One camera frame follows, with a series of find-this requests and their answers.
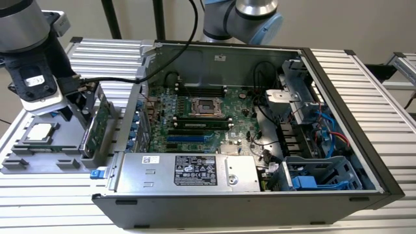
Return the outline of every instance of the slotted aluminum table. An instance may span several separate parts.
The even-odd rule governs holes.
[[[84,77],[133,79],[141,45],[133,40],[84,39],[72,43],[67,52],[75,71]],[[123,230],[91,201],[105,180],[91,180],[89,174],[0,174],[0,233],[416,233],[416,136],[409,116],[355,56],[344,51],[312,51],[405,192],[400,201],[376,211],[359,211],[333,225]],[[127,106],[131,87],[125,83],[103,83],[108,100],[121,108]],[[0,140],[0,160],[29,120],[31,114],[21,111]]]

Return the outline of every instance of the blue latch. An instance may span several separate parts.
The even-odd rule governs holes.
[[[316,189],[317,184],[313,176],[297,176],[292,179],[295,189]]]
[[[89,174],[91,179],[104,179],[105,171],[92,170]]]

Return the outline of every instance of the black plastic bracket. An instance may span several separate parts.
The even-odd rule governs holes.
[[[405,55],[401,52],[393,52],[393,54],[399,57],[399,58],[405,58]]]
[[[80,43],[83,40],[84,40],[83,37],[72,37],[69,42],[71,43]]]
[[[365,67],[381,83],[388,80],[397,71],[392,65],[365,64]]]
[[[352,56],[357,55],[356,52],[353,52],[353,50],[344,50],[344,51],[347,55],[352,55]]]

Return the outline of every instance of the wire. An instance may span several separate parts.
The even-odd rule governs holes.
[[[267,146],[267,145],[272,145],[272,144],[275,144],[275,143],[279,143],[280,141],[273,141],[273,142],[271,142],[271,143],[268,143],[268,144],[259,144],[257,142],[255,142],[255,139],[253,139],[253,144],[255,145],[257,145],[257,146]]]
[[[261,62],[259,62],[259,63],[255,65],[255,68],[253,68],[253,88],[255,88],[255,91],[256,91],[256,74],[257,74],[257,73],[256,73],[256,70],[257,70],[259,66],[260,66],[263,63],[272,65],[275,74],[277,73],[276,66],[275,66],[275,64],[271,63],[269,61],[261,61]]]
[[[347,141],[339,135],[336,135],[336,137],[347,144]]]
[[[260,143],[257,143],[257,142],[255,142],[255,138],[256,138],[256,136],[259,135],[259,133],[260,133],[260,131],[255,134],[255,136],[252,137],[252,143],[255,144],[255,145],[259,145],[259,146],[265,146],[265,145],[272,145],[272,144],[275,144],[275,143],[279,143],[280,141],[273,141],[273,142],[271,142],[271,143],[268,143],[268,144],[260,144]]]
[[[336,133],[336,132],[329,132],[332,135],[336,135],[337,137],[344,139],[344,142],[347,143],[347,146],[349,147],[349,140],[347,139],[345,135],[343,135],[341,133]]]
[[[121,81],[127,83],[140,84],[141,82],[145,82],[148,79],[151,79],[179,58],[179,56],[184,53],[184,51],[187,50],[193,40],[199,19],[197,19],[197,8],[196,8],[193,0],[189,0],[189,3],[192,5],[193,13],[195,13],[193,29],[192,29],[189,40],[183,46],[181,50],[177,52],[177,54],[152,73],[149,73],[143,79],[136,79],[136,80],[125,79],[125,78],[116,78],[116,77],[96,77],[91,79],[81,79],[80,82],[85,84],[85,83],[99,82],[99,81]]]
[[[0,119],[0,121],[1,121],[3,123],[7,123],[8,125],[12,125],[12,123],[11,123],[9,121],[5,121],[4,119]]]
[[[295,110],[295,112],[291,113],[291,116],[287,118],[287,122],[288,122],[288,123],[291,122],[291,120],[292,120],[292,118],[293,118],[293,116],[295,116],[295,113],[296,113],[304,106],[305,106],[305,104],[303,104],[303,105]]]
[[[167,86],[167,79],[168,79],[168,77],[169,77],[169,75],[171,75],[171,74],[175,74],[175,75],[176,75],[176,77],[179,77],[179,76],[180,76],[180,74],[179,74],[177,72],[172,72],[172,71],[171,71],[171,72],[168,72],[168,73],[164,75],[164,79],[163,79],[163,87],[165,87],[165,88],[168,87],[168,86]]]
[[[260,97],[261,97],[260,95],[255,96],[255,98],[253,98],[253,105],[255,105],[256,98],[259,99]],[[260,104],[259,103],[257,103],[257,108],[259,108],[261,114],[264,115],[264,117],[276,125],[276,127],[279,127],[279,124],[275,122],[275,120],[269,116],[267,116],[265,112],[260,108]]]
[[[413,98],[411,98],[411,100],[408,101],[408,104],[405,104],[404,109],[408,109],[411,104],[412,104]]]
[[[200,3],[201,3],[203,11],[205,12],[205,7],[204,7],[203,0],[200,0]]]

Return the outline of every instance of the warning label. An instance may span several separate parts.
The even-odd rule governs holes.
[[[177,186],[217,185],[215,156],[176,156]]]

